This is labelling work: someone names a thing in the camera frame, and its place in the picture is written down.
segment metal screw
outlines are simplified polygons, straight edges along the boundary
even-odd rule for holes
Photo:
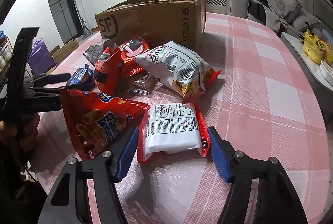
[[[235,152],[235,156],[237,156],[237,157],[243,157],[244,153],[242,151],[236,151]]]
[[[111,155],[110,151],[105,151],[102,153],[102,157],[109,157]]]
[[[271,161],[273,164],[277,164],[277,163],[279,163],[279,160],[278,160],[276,157],[271,157],[271,158],[270,158],[270,161]]]
[[[72,157],[70,159],[68,159],[68,164],[72,165],[76,162],[76,158]]]

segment pink checkered tablecloth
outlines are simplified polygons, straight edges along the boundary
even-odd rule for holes
[[[287,47],[269,28],[238,17],[206,15],[200,55],[223,69],[198,101],[207,126],[252,158],[277,157],[303,204],[309,224],[319,221],[327,199],[329,152],[322,114],[304,73]],[[94,35],[76,49],[54,73],[84,67],[83,52],[101,39]],[[150,103],[181,100],[159,86]],[[62,111],[41,114],[32,166],[46,191],[68,158],[77,156]],[[129,223],[216,223],[230,185],[214,163],[196,151],[155,155],[143,165],[136,156],[128,176],[116,186]],[[255,210],[258,182],[252,184],[246,223]],[[89,197],[94,224],[99,223],[93,182]]]

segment cardboard box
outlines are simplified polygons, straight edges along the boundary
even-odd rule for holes
[[[199,52],[205,14],[206,0],[128,0],[95,18],[102,37],[117,44],[139,36],[150,48],[173,40]]]
[[[78,39],[70,40],[67,44],[65,44],[61,49],[53,54],[53,58],[57,64],[60,64],[64,59],[66,59],[69,54],[71,54],[74,50],[79,47]]]
[[[56,66],[53,66],[49,71],[46,72],[46,75],[51,75],[55,69]]]

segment snack bag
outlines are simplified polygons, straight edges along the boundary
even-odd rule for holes
[[[104,93],[63,89],[60,96],[72,145],[83,161],[103,152],[126,126],[139,125],[148,106]]]
[[[121,52],[118,48],[115,49],[115,53],[112,53],[110,48],[107,47],[100,55],[95,63],[94,80],[102,93],[113,94],[122,66]]]
[[[199,108],[193,104],[170,103],[151,106],[139,128],[138,162],[154,152],[177,153],[196,149],[206,157],[210,139]]]
[[[83,56],[95,66],[95,62],[107,47],[109,47],[111,52],[114,53],[115,48],[119,46],[111,39],[102,39],[97,44],[88,47],[88,49],[83,52]]]
[[[121,75],[131,77],[141,71],[143,68],[135,63],[134,59],[140,54],[149,50],[149,46],[141,37],[135,37],[119,47],[121,58],[124,61]]]
[[[77,85],[77,90],[90,90],[94,84],[94,71],[85,65],[84,68],[77,69],[71,78],[67,81],[66,85]]]
[[[192,50],[174,41],[140,54],[135,61],[160,82],[194,102],[222,70],[215,70]]]
[[[157,82],[157,79],[147,71],[142,71],[132,77],[119,76],[114,93],[121,95],[121,93],[126,92],[149,96],[156,87]]]

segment white snack bag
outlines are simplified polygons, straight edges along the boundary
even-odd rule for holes
[[[205,156],[208,150],[207,128],[193,103],[153,105],[146,112],[142,124],[138,162],[145,162],[154,152],[177,153],[197,149]]]
[[[183,103],[195,102],[221,73],[194,51],[170,41],[140,54],[135,62],[160,82],[183,96]]]

